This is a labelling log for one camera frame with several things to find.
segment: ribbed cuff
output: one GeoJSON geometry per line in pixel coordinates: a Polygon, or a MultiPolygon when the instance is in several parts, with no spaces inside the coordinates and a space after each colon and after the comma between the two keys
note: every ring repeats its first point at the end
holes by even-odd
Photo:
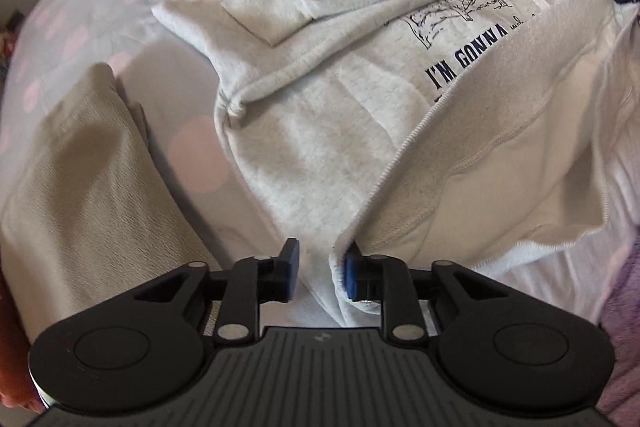
{"type": "Polygon", "coordinates": [[[271,46],[312,21],[300,0],[224,0],[222,7],[253,35],[271,46]]]}

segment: beige cloth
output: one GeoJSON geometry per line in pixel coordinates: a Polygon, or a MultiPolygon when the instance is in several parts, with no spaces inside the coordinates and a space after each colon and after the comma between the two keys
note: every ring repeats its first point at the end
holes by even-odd
{"type": "MultiPolygon", "coordinates": [[[[18,311],[42,329],[189,261],[220,269],[156,171],[140,108],[119,97],[106,64],[40,124],[0,214],[0,249],[18,311]]],[[[29,340],[42,329],[26,325],[29,340]]]]}

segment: purple blanket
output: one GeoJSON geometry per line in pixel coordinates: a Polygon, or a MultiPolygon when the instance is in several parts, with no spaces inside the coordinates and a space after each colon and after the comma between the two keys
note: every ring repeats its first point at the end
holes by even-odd
{"type": "Polygon", "coordinates": [[[616,365],[600,409],[619,427],[640,426],[640,236],[602,310],[616,365]]]}

